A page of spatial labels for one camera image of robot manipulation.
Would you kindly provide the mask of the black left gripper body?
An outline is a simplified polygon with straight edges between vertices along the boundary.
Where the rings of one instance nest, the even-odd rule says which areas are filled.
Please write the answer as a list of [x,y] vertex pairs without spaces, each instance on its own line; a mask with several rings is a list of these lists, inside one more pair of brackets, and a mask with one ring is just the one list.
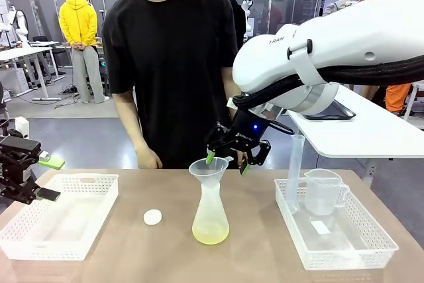
[[1,141],[1,184],[12,194],[34,194],[39,186],[31,166],[37,164],[41,143],[8,136]]

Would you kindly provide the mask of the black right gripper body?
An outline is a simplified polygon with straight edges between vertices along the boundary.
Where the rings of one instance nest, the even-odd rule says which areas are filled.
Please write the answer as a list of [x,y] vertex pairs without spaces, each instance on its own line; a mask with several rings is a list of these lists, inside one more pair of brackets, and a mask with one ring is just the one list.
[[266,130],[266,120],[247,109],[238,109],[225,135],[228,146],[234,150],[247,151],[257,147]]

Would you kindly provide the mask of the person's right hand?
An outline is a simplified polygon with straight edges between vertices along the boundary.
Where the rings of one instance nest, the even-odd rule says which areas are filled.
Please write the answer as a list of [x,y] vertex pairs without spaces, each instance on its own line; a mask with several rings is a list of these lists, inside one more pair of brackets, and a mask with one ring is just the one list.
[[162,161],[148,146],[142,145],[135,149],[137,165],[140,169],[162,169]]

